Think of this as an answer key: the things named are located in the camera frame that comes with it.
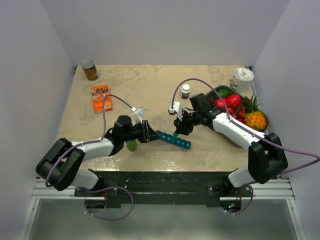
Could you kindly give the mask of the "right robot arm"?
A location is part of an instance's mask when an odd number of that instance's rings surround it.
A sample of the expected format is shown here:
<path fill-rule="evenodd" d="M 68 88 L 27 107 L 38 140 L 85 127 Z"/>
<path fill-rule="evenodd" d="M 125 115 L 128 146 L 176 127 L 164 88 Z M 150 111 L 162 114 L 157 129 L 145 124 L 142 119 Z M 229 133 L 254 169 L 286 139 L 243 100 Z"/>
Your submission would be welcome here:
<path fill-rule="evenodd" d="M 235 196 L 246 184 L 264 184 L 288 167 L 280 138 L 276 134 L 254 130 L 229 116 L 224 109 L 212 107 L 203 93 L 191 97 L 190 102 L 191 112 L 184 110 L 178 101 L 168 106 L 169 114 L 177 116 L 173 122 L 177 134 L 187 136 L 194 126 L 203 125 L 223 134 L 248 153 L 247 167 L 231 172 L 224 180 L 222 189 L 227 196 Z"/>

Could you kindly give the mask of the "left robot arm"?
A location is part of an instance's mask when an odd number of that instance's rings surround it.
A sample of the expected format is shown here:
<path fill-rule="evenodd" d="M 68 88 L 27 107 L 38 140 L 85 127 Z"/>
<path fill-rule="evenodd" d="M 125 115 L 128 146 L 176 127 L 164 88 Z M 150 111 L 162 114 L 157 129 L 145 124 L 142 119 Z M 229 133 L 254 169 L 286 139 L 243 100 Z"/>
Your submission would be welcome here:
<path fill-rule="evenodd" d="M 151 128 L 147 120 L 132 124 L 128 115 L 121 115 L 102 138 L 84 142 L 58 139 L 37 164 L 35 172 L 46 180 L 47 187 L 53 187 L 57 191 L 74 186 L 85 188 L 92 196 L 99 196 L 104 190 L 104 184 L 92 171 L 80 169 L 82 162 L 114 156 L 128 141 L 149 143 L 159 139 L 161 136 Z"/>

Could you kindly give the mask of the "green pill bottle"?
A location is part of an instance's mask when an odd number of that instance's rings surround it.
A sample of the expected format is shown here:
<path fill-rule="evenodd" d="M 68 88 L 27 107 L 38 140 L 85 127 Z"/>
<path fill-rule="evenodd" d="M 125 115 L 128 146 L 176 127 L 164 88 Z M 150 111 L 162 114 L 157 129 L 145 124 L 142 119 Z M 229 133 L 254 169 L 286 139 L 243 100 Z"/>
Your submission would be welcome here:
<path fill-rule="evenodd" d="M 130 152 L 135 152 L 138 148 L 136 140 L 128 140 L 125 142 L 126 147 Z"/>

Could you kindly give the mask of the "teal weekly pill organizer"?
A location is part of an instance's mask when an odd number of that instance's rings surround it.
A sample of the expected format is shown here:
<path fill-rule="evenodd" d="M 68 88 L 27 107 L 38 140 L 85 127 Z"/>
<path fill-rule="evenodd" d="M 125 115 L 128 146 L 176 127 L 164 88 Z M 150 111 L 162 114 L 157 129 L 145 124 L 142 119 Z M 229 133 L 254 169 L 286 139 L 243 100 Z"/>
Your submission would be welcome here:
<path fill-rule="evenodd" d="M 161 137 L 163 142 L 180 147 L 182 149 L 190 150 L 192 143 L 179 137 L 178 134 L 173 135 L 157 130 L 156 133 Z"/>

